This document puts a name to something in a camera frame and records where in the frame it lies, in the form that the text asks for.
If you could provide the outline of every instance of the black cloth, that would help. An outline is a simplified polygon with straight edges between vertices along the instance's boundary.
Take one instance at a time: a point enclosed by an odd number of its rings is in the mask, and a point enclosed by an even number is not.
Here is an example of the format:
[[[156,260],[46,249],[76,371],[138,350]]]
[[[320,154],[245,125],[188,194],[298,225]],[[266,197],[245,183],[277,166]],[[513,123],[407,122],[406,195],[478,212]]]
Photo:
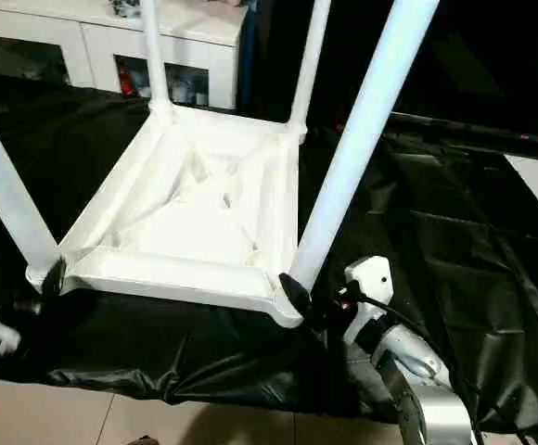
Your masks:
[[[146,116],[141,99],[0,79],[1,140],[57,239]],[[301,231],[338,138],[314,130],[301,148]],[[468,397],[483,427],[538,433],[538,201],[502,154],[448,147],[431,133],[386,134],[315,292],[337,291],[344,267],[367,255],[390,259],[393,305],[480,388],[485,400]],[[16,354],[0,362],[2,378],[170,403],[359,413],[339,348],[308,329],[90,290],[49,299],[35,315],[24,268],[0,223],[0,318],[22,334]]]

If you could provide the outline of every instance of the black cable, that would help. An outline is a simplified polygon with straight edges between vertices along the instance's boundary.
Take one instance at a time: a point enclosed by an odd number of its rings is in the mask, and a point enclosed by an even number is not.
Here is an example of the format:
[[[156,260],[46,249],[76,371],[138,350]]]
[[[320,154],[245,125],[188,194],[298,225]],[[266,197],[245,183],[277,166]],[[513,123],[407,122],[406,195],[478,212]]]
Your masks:
[[[432,340],[431,336],[415,321],[413,321],[411,318],[407,317],[405,314],[397,311],[393,307],[389,306],[388,304],[382,303],[378,301],[377,299],[371,299],[367,295],[361,293],[361,292],[355,292],[354,295],[357,297],[358,301],[361,301],[363,303],[369,303],[373,306],[376,306],[377,308],[385,311],[390,312],[394,314],[403,324],[405,324],[409,329],[411,329],[416,335],[422,337],[426,343],[432,348],[436,354],[438,354],[439,357],[442,357],[441,354],[442,350],[436,345],[436,343]],[[508,426],[512,427],[515,430],[515,435],[517,438],[519,438],[520,443],[522,445],[531,445],[530,442],[527,440],[525,435],[522,433],[522,431],[517,428],[517,426],[509,420],[509,418],[506,416],[506,414],[503,412],[502,408],[500,408],[496,403],[487,400],[487,398],[483,395],[482,391],[477,388],[475,385],[473,385],[471,382],[468,381],[468,379],[461,373],[458,368],[452,366],[450,363],[447,364],[447,367],[453,375],[460,380],[462,383],[464,383],[471,391],[473,391],[475,394],[478,395],[478,397],[486,404],[488,404],[500,417],[500,419],[505,422]],[[477,424],[476,418],[474,416],[474,413],[469,413],[472,416],[473,423]],[[483,443],[483,439],[481,437],[481,432],[479,431],[479,426],[477,428],[473,428],[475,437],[480,445]]]

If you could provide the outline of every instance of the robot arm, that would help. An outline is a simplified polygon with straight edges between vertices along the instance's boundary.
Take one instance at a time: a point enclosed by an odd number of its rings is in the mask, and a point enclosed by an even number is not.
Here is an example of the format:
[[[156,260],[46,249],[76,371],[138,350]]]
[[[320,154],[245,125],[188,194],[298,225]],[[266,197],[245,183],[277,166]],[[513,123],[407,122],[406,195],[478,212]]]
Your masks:
[[[358,261],[346,268],[345,275],[348,283],[357,281],[356,292],[390,303],[393,291],[387,259]],[[346,289],[340,295],[345,298],[349,292]],[[382,309],[359,302],[343,338],[371,354],[399,411],[406,445],[468,445],[474,441],[467,408],[453,391],[448,368],[422,337]]]

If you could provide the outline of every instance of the floor tile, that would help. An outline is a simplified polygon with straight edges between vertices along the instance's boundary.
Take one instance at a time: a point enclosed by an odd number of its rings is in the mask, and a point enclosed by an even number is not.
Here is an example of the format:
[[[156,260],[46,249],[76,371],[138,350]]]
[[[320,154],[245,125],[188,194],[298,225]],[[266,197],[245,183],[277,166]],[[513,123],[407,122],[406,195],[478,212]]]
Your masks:
[[[0,382],[0,445],[94,445],[112,395]]]
[[[123,445],[143,436],[160,445],[293,445],[293,415],[268,410],[116,396],[98,445]]]
[[[483,433],[483,441],[486,445],[520,445],[519,438],[512,434]],[[535,442],[529,439],[529,443],[534,445]]]
[[[397,425],[365,419],[296,414],[296,445],[402,445]]]

